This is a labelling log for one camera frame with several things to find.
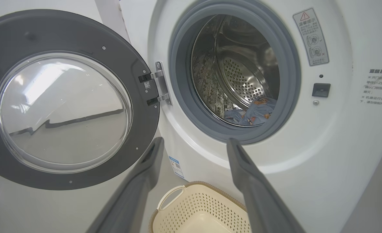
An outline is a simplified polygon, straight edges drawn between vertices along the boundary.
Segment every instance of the plastic basket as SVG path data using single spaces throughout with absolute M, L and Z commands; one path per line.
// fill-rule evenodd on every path
M 182 192 L 161 208 L 176 190 Z M 246 207 L 225 192 L 204 182 L 191 182 L 169 190 L 149 223 L 150 233 L 249 233 Z

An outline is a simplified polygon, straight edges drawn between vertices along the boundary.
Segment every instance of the stainless steel drum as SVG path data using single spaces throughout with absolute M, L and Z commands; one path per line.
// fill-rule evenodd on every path
M 246 110 L 256 97 L 278 98 L 280 75 L 273 49 L 240 18 L 210 19 L 199 32 L 191 56 L 194 88 L 221 120 L 227 110 Z

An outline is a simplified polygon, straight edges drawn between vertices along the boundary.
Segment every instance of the door glass window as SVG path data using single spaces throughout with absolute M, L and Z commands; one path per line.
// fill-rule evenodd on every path
M 121 147 L 132 105 L 103 65 L 71 53 L 20 62 L 0 86 L 0 132 L 19 161 L 53 173 L 96 167 Z

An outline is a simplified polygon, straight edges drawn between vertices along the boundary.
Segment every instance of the sticker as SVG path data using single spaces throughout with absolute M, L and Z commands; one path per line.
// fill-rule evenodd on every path
M 360 103 L 382 106 L 382 69 L 369 69 L 364 78 Z
M 145 89 L 151 89 L 151 84 L 149 82 L 144 83 Z
M 181 166 L 179 165 L 179 161 L 169 156 L 170 164 L 172 165 L 172 170 L 175 174 L 179 175 L 180 177 L 184 178 L 184 174 L 182 173 Z
M 309 65 L 329 63 L 325 38 L 313 8 L 294 14 L 293 19 L 305 44 Z

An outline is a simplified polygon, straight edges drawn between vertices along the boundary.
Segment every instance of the basket handle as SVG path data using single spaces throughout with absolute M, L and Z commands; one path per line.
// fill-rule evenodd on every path
M 169 202 L 169 204 L 167 204 L 164 208 L 162 208 L 162 204 L 165 202 L 165 200 L 173 193 L 175 192 L 176 190 L 179 190 L 179 189 L 182 189 L 182 192 L 177 195 L 171 202 Z M 158 207 L 156 208 L 158 211 L 163 211 L 164 209 L 166 209 L 169 205 L 172 204 L 172 202 L 174 202 L 177 198 L 179 198 L 179 196 L 184 193 L 185 191 L 185 185 L 180 185 L 180 186 L 177 186 L 171 190 L 169 190 L 167 193 L 165 193 L 165 195 L 162 197 L 161 201 L 159 202 L 158 204 Z

